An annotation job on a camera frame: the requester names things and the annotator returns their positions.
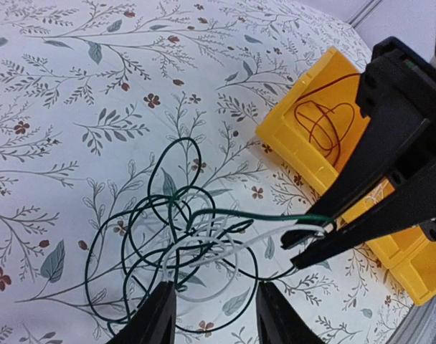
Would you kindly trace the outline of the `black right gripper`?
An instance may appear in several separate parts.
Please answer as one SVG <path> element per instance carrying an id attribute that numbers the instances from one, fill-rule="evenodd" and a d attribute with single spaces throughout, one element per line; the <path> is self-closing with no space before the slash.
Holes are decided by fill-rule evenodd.
<path id="1" fill-rule="evenodd" d="M 408 179 L 436 158 L 436 69 L 396 37 L 374 46 L 356 103 L 369 125 L 309 214 L 336 219 L 383 177 Z"/>

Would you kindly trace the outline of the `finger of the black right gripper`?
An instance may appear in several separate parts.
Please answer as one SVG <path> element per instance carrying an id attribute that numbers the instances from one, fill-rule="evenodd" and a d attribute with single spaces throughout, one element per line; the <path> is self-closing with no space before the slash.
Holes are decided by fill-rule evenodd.
<path id="1" fill-rule="evenodd" d="M 297 269 L 305 269 L 363 242 L 433 218 L 436 218 L 436 158 L 360 217 L 314 242 L 290 261 Z"/>

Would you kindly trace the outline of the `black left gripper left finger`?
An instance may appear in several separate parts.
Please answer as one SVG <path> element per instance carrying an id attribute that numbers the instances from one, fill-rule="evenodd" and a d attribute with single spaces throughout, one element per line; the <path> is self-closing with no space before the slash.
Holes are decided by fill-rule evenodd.
<path id="1" fill-rule="evenodd" d="M 175 340 L 176 291 L 160 282 L 110 344 L 170 344 Z"/>

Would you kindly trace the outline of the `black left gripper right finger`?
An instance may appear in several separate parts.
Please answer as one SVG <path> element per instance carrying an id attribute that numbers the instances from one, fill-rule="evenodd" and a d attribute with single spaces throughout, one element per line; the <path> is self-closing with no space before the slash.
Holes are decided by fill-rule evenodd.
<path id="1" fill-rule="evenodd" d="M 260 282 L 256 294 L 259 343 L 324 344 L 272 282 Z"/>

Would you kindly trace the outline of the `yellow three-compartment bin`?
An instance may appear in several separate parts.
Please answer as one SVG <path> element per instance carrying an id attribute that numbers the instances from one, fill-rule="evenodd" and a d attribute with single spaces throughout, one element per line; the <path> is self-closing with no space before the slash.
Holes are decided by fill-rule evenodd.
<path id="1" fill-rule="evenodd" d="M 336 181 L 369 125 L 356 103 L 362 73 L 337 49 L 329 49 L 257 127 L 257 136 L 304 177 L 319 200 Z M 383 177 L 336 219 L 348 225 L 408 180 Z M 331 219 L 311 215 L 317 225 Z M 436 295 L 436 218 L 362 244 L 390 270 L 416 305 Z"/>

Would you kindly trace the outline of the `floral table cloth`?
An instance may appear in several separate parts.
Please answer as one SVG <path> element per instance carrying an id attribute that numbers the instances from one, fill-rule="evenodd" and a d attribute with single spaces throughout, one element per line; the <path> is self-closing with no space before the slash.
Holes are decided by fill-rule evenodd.
<path id="1" fill-rule="evenodd" d="M 255 128 L 348 24 L 294 1 L 0 1 L 0 343 L 105 343 L 161 277 L 167 208 L 301 214 Z"/>

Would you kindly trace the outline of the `aluminium front rail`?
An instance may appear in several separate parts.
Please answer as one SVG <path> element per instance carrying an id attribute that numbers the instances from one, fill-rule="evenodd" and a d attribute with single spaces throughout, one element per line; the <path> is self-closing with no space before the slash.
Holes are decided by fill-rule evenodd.
<path id="1" fill-rule="evenodd" d="M 436 296 L 412 306 L 387 343 L 436 343 Z"/>

